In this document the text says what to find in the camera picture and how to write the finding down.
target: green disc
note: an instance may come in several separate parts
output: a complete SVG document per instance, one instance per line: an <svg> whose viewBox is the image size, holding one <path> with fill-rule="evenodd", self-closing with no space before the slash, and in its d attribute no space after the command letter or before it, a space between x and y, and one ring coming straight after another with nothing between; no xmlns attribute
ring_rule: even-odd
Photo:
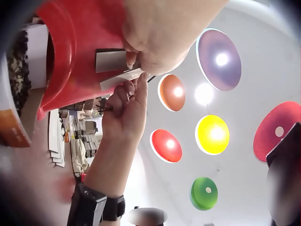
<svg viewBox="0 0 301 226"><path fill-rule="evenodd" d="M207 177L197 178L191 188L190 200L193 206L199 210L209 210L217 202L217 187Z"/></svg>

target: circular ceiling light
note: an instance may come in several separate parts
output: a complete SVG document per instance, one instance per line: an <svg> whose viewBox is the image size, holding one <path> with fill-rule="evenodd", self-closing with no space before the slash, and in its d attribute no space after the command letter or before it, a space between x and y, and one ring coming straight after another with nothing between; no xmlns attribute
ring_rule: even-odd
<svg viewBox="0 0 301 226"><path fill-rule="evenodd" d="M195 99L201 105L209 104L213 99L213 88L207 83L200 84L195 91Z"/></svg>
<svg viewBox="0 0 301 226"><path fill-rule="evenodd" d="M206 154L222 153L230 139L226 123L216 115L207 115L198 122L195 128L195 140L198 147Z"/></svg>
<svg viewBox="0 0 301 226"><path fill-rule="evenodd" d="M254 137L255 156L265 162L266 155L281 141L296 122L301 121L300 104L287 101L276 106L260 123Z"/></svg>
<svg viewBox="0 0 301 226"><path fill-rule="evenodd" d="M173 74L164 75L158 84L158 96L170 111L179 111L185 103L185 91L182 82Z"/></svg>
<svg viewBox="0 0 301 226"><path fill-rule="evenodd" d="M163 161L175 163L182 157L182 148L177 139L168 131L158 129L151 133L150 144L154 153Z"/></svg>
<svg viewBox="0 0 301 226"><path fill-rule="evenodd" d="M205 78L221 91L234 89L241 77L241 61L233 42L217 29L205 29L197 39L197 61Z"/></svg>
<svg viewBox="0 0 301 226"><path fill-rule="evenodd" d="M198 210L209 210L217 202L217 187L207 177L197 178L191 187L190 201Z"/></svg>
<svg viewBox="0 0 301 226"><path fill-rule="evenodd" d="M224 66L228 63L228 56L225 53L218 54L216 57L216 63L218 66Z"/></svg>

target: watch strap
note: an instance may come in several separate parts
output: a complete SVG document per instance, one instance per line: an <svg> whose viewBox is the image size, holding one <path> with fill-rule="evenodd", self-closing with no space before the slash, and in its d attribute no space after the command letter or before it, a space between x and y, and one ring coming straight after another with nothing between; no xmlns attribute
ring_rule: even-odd
<svg viewBox="0 0 301 226"><path fill-rule="evenodd" d="M126 203L124 196L107 198L101 221L117 221L125 212Z"/></svg>

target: paper tag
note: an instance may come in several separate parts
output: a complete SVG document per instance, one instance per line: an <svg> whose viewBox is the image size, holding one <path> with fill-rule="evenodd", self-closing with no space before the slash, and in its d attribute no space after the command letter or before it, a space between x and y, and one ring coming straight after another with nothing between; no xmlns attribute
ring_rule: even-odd
<svg viewBox="0 0 301 226"><path fill-rule="evenodd" d="M97 49L95 72L127 70L126 51L124 49Z"/></svg>
<svg viewBox="0 0 301 226"><path fill-rule="evenodd" d="M102 91L113 89L117 85L122 84L125 81L131 81L133 79L139 78L139 76L143 73L140 68L125 71L123 74L117 75L113 78L109 78L105 81L100 82L100 88Z"/></svg>

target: white ceiling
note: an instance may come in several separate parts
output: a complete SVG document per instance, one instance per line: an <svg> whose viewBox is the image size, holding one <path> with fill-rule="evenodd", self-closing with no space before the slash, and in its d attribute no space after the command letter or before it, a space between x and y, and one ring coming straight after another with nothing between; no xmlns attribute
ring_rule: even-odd
<svg viewBox="0 0 301 226"><path fill-rule="evenodd" d="M195 44L174 71L186 92L184 107L168 111L160 102L157 86L162 76L149 83L148 115L125 197L127 211L155 207L168 214L167 226L269 225L265 182L268 167L253 153L253 138L262 119L285 101L300 103L300 45L268 7L251 0L233 0L208 28L224 32L240 55L242 75L232 91L214 89L209 113L228 125L230 141L220 155L207 155L195 141L195 127L208 114L194 92L207 83L197 63ZM183 156L175 164L160 160L150 145L156 129L171 132L180 142ZM194 208L189 199L193 181L209 177L218 189L216 205L208 211Z"/></svg>

